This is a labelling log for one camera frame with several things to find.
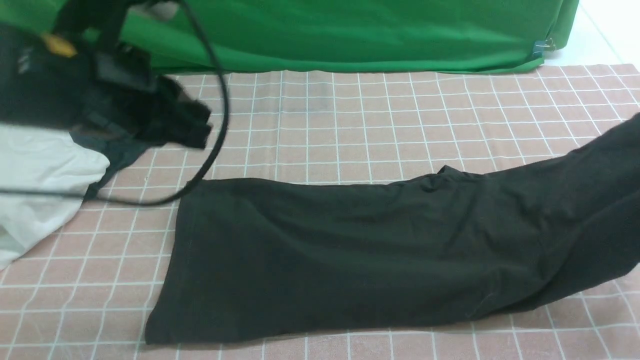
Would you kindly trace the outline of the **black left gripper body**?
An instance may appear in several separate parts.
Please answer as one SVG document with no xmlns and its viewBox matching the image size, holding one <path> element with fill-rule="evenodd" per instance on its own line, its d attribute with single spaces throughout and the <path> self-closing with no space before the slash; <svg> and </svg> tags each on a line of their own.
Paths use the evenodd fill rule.
<svg viewBox="0 0 640 360">
<path fill-rule="evenodd" d="M 149 55 L 133 47 L 98 51 L 80 38 L 1 27 L 1 123 L 170 142 Z"/>
</svg>

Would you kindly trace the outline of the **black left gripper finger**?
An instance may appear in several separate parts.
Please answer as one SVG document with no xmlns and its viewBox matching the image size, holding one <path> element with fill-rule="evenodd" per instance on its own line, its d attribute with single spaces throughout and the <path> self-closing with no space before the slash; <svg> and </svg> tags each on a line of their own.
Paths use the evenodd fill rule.
<svg viewBox="0 0 640 360">
<path fill-rule="evenodd" d="M 210 108 L 192 98 L 176 80 L 157 77 L 150 120 L 150 141 L 204 150 L 210 137 Z"/>
</svg>

